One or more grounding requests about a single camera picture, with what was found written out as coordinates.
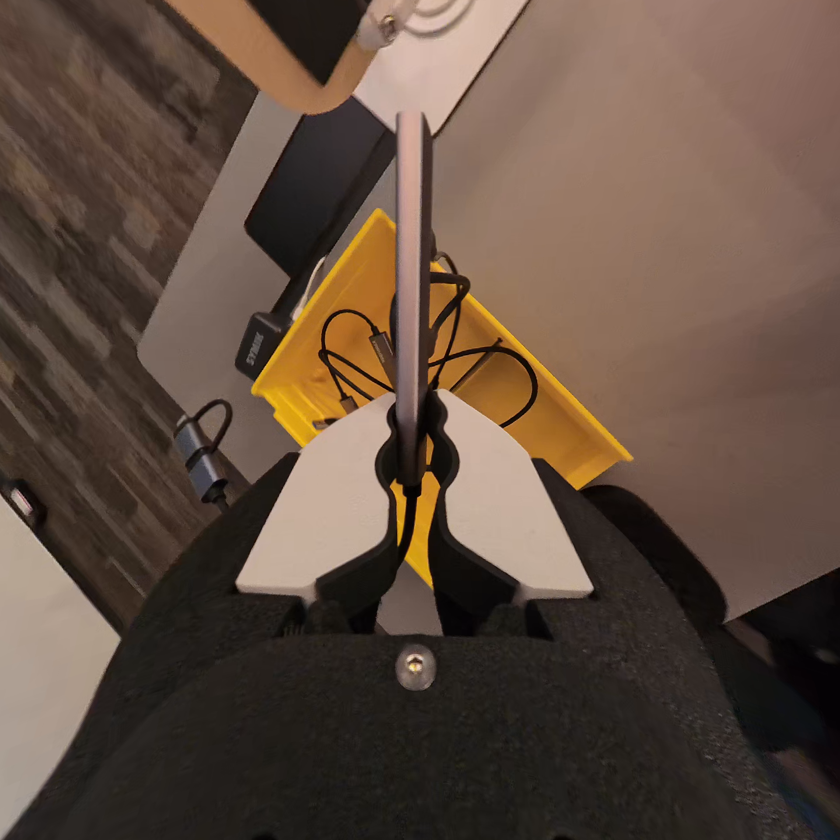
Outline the small black object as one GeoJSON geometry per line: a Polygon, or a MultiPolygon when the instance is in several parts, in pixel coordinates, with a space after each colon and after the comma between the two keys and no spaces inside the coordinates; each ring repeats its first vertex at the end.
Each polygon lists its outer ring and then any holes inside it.
{"type": "Polygon", "coordinates": [[[256,382],[284,340],[292,321],[281,312],[258,311],[248,320],[234,359],[236,370],[256,382]]]}

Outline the black panel wooden board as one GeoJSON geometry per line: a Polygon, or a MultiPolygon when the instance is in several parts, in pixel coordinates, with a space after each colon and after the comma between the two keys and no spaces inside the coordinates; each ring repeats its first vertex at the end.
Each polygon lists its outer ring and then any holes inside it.
{"type": "Polygon", "coordinates": [[[284,108],[305,115],[329,112],[347,101],[377,54],[352,38],[331,78],[321,85],[246,1],[167,4],[260,91],[284,108]]]}

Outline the white stand bracket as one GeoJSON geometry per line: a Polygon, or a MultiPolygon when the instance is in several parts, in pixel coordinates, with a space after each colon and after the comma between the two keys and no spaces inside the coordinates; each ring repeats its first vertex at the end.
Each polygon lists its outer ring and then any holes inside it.
{"type": "Polygon", "coordinates": [[[417,1],[357,1],[361,18],[355,40],[365,51],[393,43],[414,15],[417,1]]]}

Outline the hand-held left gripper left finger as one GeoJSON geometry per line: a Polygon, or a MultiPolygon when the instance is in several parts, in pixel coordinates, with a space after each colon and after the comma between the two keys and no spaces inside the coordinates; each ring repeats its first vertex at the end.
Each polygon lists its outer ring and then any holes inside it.
{"type": "Polygon", "coordinates": [[[395,397],[388,393],[300,452],[236,580],[239,592],[379,601],[400,564],[395,397]]]}

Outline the dark flat device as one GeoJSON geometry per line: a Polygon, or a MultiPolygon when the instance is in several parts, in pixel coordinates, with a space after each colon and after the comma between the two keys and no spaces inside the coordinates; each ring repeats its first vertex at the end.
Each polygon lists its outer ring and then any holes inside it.
{"type": "Polygon", "coordinates": [[[245,220],[290,278],[336,245],[396,152],[395,133],[356,98],[302,117],[245,220]]]}

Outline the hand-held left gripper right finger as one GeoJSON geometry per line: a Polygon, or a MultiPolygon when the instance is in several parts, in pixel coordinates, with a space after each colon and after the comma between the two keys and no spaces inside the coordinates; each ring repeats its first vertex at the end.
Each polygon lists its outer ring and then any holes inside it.
{"type": "Polygon", "coordinates": [[[531,457],[448,391],[429,397],[438,483],[427,538],[434,592],[451,602],[583,599],[594,585],[531,457]]]}

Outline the black oval mesh pad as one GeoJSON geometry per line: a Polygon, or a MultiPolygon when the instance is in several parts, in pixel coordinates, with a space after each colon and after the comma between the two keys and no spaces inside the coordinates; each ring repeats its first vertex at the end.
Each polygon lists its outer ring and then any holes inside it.
{"type": "Polygon", "coordinates": [[[654,509],[619,486],[590,486],[582,493],[646,559],[700,636],[724,624],[728,604],[719,583],[654,509]]]}

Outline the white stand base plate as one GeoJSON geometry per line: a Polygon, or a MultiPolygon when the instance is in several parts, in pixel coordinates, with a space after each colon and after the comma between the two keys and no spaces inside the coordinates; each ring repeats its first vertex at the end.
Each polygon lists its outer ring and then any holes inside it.
{"type": "Polygon", "coordinates": [[[416,2],[413,16],[377,53],[353,98],[390,130],[396,130],[399,112],[423,112],[436,135],[527,4],[416,2]]]}

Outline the yellow plastic bin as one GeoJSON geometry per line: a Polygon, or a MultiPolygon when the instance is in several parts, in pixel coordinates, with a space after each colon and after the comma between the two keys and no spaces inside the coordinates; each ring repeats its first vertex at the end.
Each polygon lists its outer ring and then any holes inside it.
{"type": "MultiPolygon", "coordinates": [[[[337,355],[325,339],[325,331],[336,318],[356,314],[370,328],[370,334],[386,327],[386,320],[395,294],[396,226],[383,211],[377,209],[355,236],[350,246],[314,293],[308,305],[291,326],[265,369],[253,386],[253,393],[273,406],[276,420],[303,449],[321,432],[344,419],[346,411],[338,398],[334,379],[343,375],[339,370],[329,373],[329,363],[337,355]]],[[[543,467],[551,467],[575,489],[580,489],[619,460],[632,456],[607,432],[572,394],[559,383],[507,331],[488,310],[467,294],[461,302],[459,337],[462,340],[485,341],[474,347],[456,343],[455,352],[446,361],[443,356],[429,362],[429,375],[435,378],[445,366],[451,366],[488,349],[502,337],[502,345],[494,356],[512,358],[512,363],[479,373],[457,393],[463,402],[504,429],[526,449],[541,479],[543,467]]],[[[356,391],[362,397],[359,409],[375,399],[391,393],[388,381],[367,374],[366,369],[346,363],[353,373],[361,374],[373,384],[356,391]]],[[[433,443],[429,437],[429,397],[449,387],[430,383],[427,395],[425,431],[425,472],[433,476],[432,483],[423,477],[419,486],[405,487],[398,479],[398,444],[395,404],[395,480],[392,492],[396,501],[398,555],[403,543],[407,546],[407,560],[415,564],[425,558],[425,581],[433,587],[427,560],[427,538],[438,495],[438,483],[432,474],[433,443]],[[427,495],[432,487],[434,494],[427,495]]],[[[372,601],[338,601],[346,612],[365,607],[372,601]]],[[[486,614],[499,603],[455,602],[474,615],[486,614]]]]}

